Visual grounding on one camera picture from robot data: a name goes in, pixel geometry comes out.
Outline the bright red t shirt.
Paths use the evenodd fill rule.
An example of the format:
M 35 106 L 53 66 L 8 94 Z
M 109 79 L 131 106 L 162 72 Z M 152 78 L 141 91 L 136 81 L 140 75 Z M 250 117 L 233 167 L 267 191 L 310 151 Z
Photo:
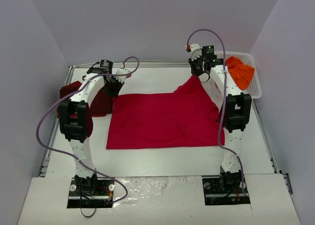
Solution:
M 219 110 L 198 77 L 172 93 L 115 99 L 106 148 L 132 150 L 217 146 L 224 142 Z

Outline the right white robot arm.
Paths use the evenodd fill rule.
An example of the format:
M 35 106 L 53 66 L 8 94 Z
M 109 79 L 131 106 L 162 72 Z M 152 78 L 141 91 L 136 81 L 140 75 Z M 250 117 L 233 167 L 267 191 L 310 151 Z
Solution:
M 229 192 L 237 183 L 244 189 L 244 169 L 239 154 L 244 130 L 250 120 L 251 95 L 239 89 L 225 59 L 218 59 L 215 55 L 213 45 L 187 45 L 186 51 L 191 54 L 189 64 L 192 75 L 208 76 L 206 83 L 210 85 L 210 99 L 219 109 L 218 145 L 224 151 L 219 188 Z

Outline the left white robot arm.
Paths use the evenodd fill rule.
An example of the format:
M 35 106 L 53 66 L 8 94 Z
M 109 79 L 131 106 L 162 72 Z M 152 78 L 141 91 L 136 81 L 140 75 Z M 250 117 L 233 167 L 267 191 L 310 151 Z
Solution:
M 77 190 L 87 195 L 96 193 L 99 182 L 90 149 L 90 136 L 93 132 L 91 104 L 100 90 L 109 97 L 117 97 L 129 70 L 124 67 L 112 75 L 113 63 L 101 60 L 98 67 L 90 67 L 79 87 L 81 92 L 59 104 L 60 131 L 68 140 L 75 156 L 74 176 Z

